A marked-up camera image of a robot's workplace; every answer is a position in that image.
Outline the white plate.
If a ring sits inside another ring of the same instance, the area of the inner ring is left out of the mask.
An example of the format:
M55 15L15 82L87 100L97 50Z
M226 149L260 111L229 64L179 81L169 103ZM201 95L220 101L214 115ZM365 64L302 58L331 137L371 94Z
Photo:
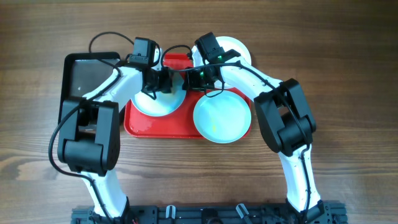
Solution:
M221 63L210 63L207 60L203 60L196 45L192 48L192 59L193 59L193 69L196 68L207 68L213 67L218 71L218 80L215 82L215 89L230 89L233 86L229 84L221 75L221 65L226 63L228 60L235 57L243 57L246 62L251 63L251 55L248 48L238 39L228 36L215 36L219 45L224 50L224 55L222 56L223 62Z

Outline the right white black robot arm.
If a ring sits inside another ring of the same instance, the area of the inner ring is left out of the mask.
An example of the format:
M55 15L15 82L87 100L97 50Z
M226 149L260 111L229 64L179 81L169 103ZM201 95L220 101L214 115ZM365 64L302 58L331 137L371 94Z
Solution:
M271 78L247 63L235 50L202 55L188 54L192 67L184 72L204 90L204 81L220 81L237 88L254 102L264 142L278 154L287 183L287 205L301 223L323 214L311 163L315 119L299 82Z

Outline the light blue plate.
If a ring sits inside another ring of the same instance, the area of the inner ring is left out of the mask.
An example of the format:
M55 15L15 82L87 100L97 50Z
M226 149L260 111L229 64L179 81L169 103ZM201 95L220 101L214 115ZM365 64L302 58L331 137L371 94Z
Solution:
M216 96L201 97L193 110L197 131L207 140L227 144L241 139L251 126L246 101L232 91L215 91Z
M182 89L183 78L181 74L177 73L172 77L171 93L157 92L157 99L153 100L142 92L134 95L131 99L133 105L141 113L160 117L173 113L184 101L186 91Z

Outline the light blue plate front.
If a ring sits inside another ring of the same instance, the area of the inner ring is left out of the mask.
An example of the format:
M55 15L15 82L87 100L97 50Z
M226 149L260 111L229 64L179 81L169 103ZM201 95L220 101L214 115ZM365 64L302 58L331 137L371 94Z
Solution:
M251 126L246 101L232 91L215 91L216 96L201 97L193 110L197 131L207 140L227 144L241 139Z

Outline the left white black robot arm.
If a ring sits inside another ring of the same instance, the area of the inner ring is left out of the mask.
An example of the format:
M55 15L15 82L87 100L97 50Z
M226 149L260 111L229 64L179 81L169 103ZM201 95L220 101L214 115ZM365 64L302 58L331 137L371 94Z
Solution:
M135 215L129 199L121 190L114 167L120 152L120 110L142 90L152 97L172 86L168 68L156 65L135 66L118 61L111 64L109 77L96 89L83 96L71 94L74 83L82 83L85 75L74 72L74 63L64 64L58 126L51 141L58 141L57 155L67 164L68 172L49 161L61 174L83 179L95 205L74 223L134 223Z

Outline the red plastic tray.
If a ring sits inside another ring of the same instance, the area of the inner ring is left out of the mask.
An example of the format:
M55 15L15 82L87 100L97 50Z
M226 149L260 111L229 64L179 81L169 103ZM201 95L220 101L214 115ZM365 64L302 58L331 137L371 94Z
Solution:
M192 62L183 53L167 53L164 65L177 70L193 67ZM251 100L236 88L229 91L241 97L250 112ZM204 139L197 131L193 120L194 107L203 96L202 92L188 91L183 103L174 112L161 117L141 113L130 100L125 106L124 129L136 138Z

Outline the black mounting rail base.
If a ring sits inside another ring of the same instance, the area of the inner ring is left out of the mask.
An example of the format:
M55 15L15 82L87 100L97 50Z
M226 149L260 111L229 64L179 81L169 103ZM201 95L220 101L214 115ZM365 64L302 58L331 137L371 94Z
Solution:
M306 223L348 223L345 204L319 201L307 213ZM302 213L295 212L288 203L270 203L257 206L167 207L131 206L114 223L195 224L195 223L304 223ZM94 207L79 206L72 210L70 223L111 223L94 211Z

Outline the black water tray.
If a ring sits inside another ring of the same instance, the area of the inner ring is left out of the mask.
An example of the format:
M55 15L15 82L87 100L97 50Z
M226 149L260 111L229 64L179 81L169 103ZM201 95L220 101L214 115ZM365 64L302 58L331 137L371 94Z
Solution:
M117 52L96 52L73 53L65 57L58 122L61 121L65 99L82 97L99 87L112 74L113 68L98 61L98 58L115 65L120 55Z

